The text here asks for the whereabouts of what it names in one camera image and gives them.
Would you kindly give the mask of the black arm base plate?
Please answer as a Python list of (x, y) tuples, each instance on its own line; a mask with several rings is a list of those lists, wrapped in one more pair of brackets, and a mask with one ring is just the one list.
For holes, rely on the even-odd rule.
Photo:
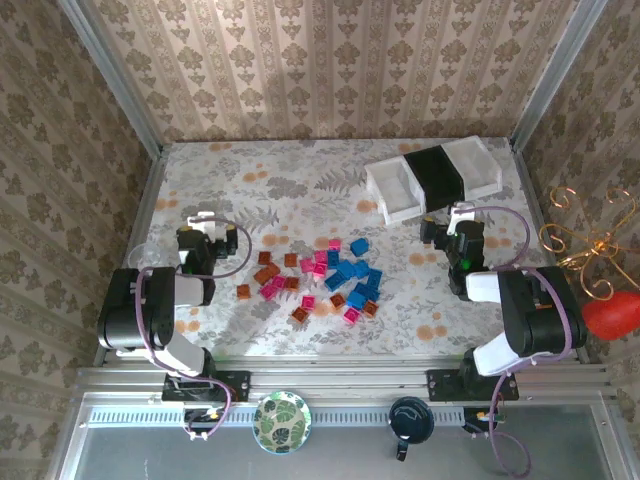
[(493, 395), (499, 377), (485, 377), (460, 369), (426, 371), (428, 395), (432, 402), (486, 401)]
[[(247, 402), (250, 391), (249, 371), (218, 371), (217, 379), (224, 383), (232, 402)], [(215, 403), (226, 401), (223, 388), (210, 382), (165, 376), (161, 399), (164, 402)]]

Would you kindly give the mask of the clear plastic cup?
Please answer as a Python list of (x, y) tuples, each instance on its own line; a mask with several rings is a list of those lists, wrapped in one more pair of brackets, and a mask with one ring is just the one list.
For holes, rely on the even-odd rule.
[(145, 242), (131, 249), (126, 264), (141, 270), (145, 267), (160, 267), (167, 263), (166, 253), (156, 244)]

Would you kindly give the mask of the aluminium frame post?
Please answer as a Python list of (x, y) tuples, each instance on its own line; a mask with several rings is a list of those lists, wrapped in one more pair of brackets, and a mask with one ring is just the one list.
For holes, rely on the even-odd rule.
[(92, 12), (88, 0), (58, 2), (129, 120), (138, 140), (155, 162), (161, 156), (163, 142), (146, 113), (141, 95), (136, 92), (117, 49), (99, 26), (98, 15)]
[(607, 2), (579, 0), (511, 136), (510, 144), (515, 152), (522, 152), (530, 140)]

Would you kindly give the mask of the grey metal shelf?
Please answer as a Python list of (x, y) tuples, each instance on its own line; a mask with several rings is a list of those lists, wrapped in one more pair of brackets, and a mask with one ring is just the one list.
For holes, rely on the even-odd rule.
[(529, 406), (502, 410), (497, 438), (435, 427), (396, 459), (390, 427), (322, 427), (295, 452), (263, 450), (250, 426), (222, 426), (210, 440), (177, 427), (88, 428), (85, 406), (56, 450), (46, 480), (640, 480), (640, 461), (616, 407)]

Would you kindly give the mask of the dark blue mug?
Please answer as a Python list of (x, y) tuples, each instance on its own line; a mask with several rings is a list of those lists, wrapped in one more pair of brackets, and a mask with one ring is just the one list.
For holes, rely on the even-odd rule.
[(406, 460), (409, 446), (427, 441), (435, 428), (432, 410), (423, 400), (411, 396), (392, 404), (388, 423), (398, 440), (396, 459), (401, 462)]

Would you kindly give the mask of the aluminium side rail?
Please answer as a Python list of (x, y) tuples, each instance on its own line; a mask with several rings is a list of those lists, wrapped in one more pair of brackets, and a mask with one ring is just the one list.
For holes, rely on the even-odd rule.
[[(535, 192), (532, 180), (529, 176), (522, 153), (515, 150), (514, 148), (515, 147), (512, 148), (514, 163), (521, 181), (522, 189), (527, 199), (528, 207), (529, 207), (529, 210), (532, 216), (533, 225), (534, 225), (532, 227), (532, 230), (533, 230), (532, 236), (535, 237), (534, 240), (536, 244), (539, 245), (540, 242), (539, 242), (538, 232), (539, 232), (539, 228), (542, 227), (544, 224), (543, 212), (539, 206), (536, 192)], [(555, 265), (556, 264), (555, 255), (545, 250), (543, 247), (540, 247), (540, 248), (542, 249), (542, 251), (544, 251), (543, 257), (545, 259), (546, 264)], [(584, 347), (578, 348), (577, 350), (575, 350), (575, 352), (576, 353), (573, 355), (581, 364), (592, 363), (589, 359), (588, 352)]]
[[(147, 241), (147, 236), (155, 209), (155, 204), (158, 199), (159, 190), (163, 182), (164, 173), (167, 165), (169, 147), (161, 148), (160, 154), (151, 163), (150, 170), (148, 172), (147, 180), (143, 189), (143, 193), (137, 208), (135, 221), (130, 231), (128, 244), (124, 254), (124, 260), (121, 268), (126, 269), (129, 267), (129, 255), (139, 245), (144, 244)], [(120, 295), (119, 300), (131, 300), (135, 293), (135, 279), (133, 283), (126, 283), (124, 288), (124, 297)], [(93, 361), (93, 367), (102, 367), (107, 354), (108, 349), (105, 349), (103, 345), (98, 342), (95, 358)]]

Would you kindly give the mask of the leaf pattern bowl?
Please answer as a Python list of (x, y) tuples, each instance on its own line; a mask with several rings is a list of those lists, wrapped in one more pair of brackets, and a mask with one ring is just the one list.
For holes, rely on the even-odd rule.
[(277, 391), (263, 398), (254, 411), (253, 435), (268, 453), (290, 454), (308, 439), (312, 426), (311, 411), (297, 394)]

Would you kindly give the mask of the red heart ornament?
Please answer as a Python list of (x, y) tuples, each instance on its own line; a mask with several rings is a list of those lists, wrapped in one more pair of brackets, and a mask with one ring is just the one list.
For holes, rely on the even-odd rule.
[(582, 308), (587, 329), (605, 341), (618, 340), (640, 328), (640, 294), (616, 292), (608, 300), (594, 300)]

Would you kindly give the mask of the floral patterned tablecloth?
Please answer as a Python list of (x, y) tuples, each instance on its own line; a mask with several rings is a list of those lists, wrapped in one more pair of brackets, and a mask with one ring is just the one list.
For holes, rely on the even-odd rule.
[[(176, 231), (188, 216), (213, 211), (243, 228), (238, 253), (218, 262), (207, 307), (179, 308), (177, 330), (214, 357), (428, 355), (457, 356), (497, 336), (501, 310), (458, 299), (445, 255), (420, 241), (418, 219), (386, 225), (366, 189), (365, 165), (428, 148), (428, 139), (265, 141), (177, 144), (169, 150), (147, 241), (178, 262)], [(282, 265), (287, 253), (309, 258), (366, 238), (365, 261), (382, 272), (378, 312), (347, 323), (325, 285), (299, 267), (296, 292), (266, 301), (254, 280), (261, 251)], [(239, 300), (238, 285), (251, 297)], [(291, 318), (302, 297), (315, 297), (303, 324)]]

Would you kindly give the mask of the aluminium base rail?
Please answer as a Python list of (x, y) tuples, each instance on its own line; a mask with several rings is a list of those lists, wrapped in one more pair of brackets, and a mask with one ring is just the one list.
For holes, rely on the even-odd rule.
[[(396, 393), (427, 391), (427, 372), (454, 369), (460, 360), (429, 356), (231, 356), (215, 361), (218, 370), (245, 370), (251, 375), (250, 391), (257, 397), (274, 390), (291, 389), (308, 398), (367, 399)], [(78, 371), (77, 384), (87, 390), (156, 392), (164, 373), (144, 360), (109, 355), (99, 367)], [(582, 401), (613, 396), (607, 369), (576, 359), (529, 366), (516, 373), (520, 398)]]

